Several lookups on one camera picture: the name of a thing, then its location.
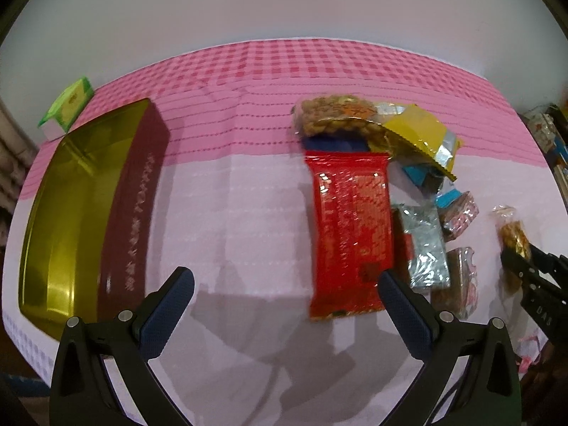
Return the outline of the fried dough twist packet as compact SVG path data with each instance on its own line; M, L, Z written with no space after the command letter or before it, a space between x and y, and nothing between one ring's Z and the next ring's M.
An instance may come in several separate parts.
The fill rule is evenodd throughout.
M501 250L511 249L528 262L530 261L530 241L526 236L523 221L517 210L512 206L499 205L492 210L495 221L499 246ZM520 289L521 280L504 264L502 272L503 290L506 296L511 296Z

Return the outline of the red gold toffee tin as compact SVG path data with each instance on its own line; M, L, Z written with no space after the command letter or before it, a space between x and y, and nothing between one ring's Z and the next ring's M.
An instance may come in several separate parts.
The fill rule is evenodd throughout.
M42 176L19 267L20 312L60 339L85 322L136 309L145 295L154 199L169 129L148 98L64 137Z

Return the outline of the clear peanut snack bag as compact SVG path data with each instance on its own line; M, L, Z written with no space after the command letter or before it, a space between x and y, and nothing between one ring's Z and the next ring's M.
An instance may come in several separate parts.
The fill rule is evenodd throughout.
M300 99L292 108L296 131L303 137L355 133L366 137L379 131L375 104L352 94L329 94Z

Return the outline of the dark blue teal packet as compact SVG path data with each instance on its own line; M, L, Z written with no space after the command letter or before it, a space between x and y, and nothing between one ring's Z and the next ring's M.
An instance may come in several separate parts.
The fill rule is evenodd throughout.
M316 135L313 137L303 137L301 144L306 151L349 153L369 151L368 144L360 137Z

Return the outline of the yellow foil snack bag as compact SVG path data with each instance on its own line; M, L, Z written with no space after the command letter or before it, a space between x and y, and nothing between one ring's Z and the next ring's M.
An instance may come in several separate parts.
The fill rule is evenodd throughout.
M407 164L431 165L454 182L460 137L429 111L416 104L378 102L376 127L367 138L373 152L388 153Z

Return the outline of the silver grey snack packet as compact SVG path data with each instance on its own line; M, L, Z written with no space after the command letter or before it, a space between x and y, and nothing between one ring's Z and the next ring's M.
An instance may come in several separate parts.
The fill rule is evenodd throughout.
M449 266L436 208L426 203L398 204L395 209L405 241L403 272L408 285L415 291L447 289Z

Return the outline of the beige patterned curtain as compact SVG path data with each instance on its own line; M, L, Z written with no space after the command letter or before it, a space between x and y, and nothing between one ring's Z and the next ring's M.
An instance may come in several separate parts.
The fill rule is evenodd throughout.
M1 244L7 242L15 206L38 148L16 124L4 103L0 111Z

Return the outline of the red snack packet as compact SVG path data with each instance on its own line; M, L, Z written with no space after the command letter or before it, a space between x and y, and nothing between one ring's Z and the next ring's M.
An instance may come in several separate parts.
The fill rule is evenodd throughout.
M304 161L316 221L310 318L382 311L378 279L394 267L389 157L308 151Z

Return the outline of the stacked books on shelf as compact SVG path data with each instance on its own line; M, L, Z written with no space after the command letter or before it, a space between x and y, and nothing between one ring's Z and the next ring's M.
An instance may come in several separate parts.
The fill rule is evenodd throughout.
M556 104L539 105L520 118L525 123L567 204L567 115Z

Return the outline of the pink checkered tablecloth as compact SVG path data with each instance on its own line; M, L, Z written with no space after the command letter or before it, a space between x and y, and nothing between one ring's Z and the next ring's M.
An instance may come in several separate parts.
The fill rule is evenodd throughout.
M196 425L376 425L420 368L385 312L313 322L312 182L292 126L303 96L416 104L459 135L456 187L480 213L457 240L475 252L473 321L506 322L534 360L544 337L501 283L492 210L512 206L541 249L567 250L550 169L487 80L431 58L331 39L241 42L171 58L99 88L87 122L148 97L170 131L147 257L149 289L177 266L196 296L159 379Z

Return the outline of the blue plum candy packet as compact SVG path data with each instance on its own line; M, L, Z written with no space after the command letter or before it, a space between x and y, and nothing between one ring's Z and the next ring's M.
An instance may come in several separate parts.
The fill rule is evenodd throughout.
M449 207L462 195L447 176L431 165L405 165L403 172L438 209Z

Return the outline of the green tissue pack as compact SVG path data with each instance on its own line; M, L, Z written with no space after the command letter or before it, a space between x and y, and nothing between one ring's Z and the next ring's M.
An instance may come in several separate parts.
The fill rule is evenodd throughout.
M66 87L38 122L38 129L49 141L69 132L94 95L91 82L81 77Z

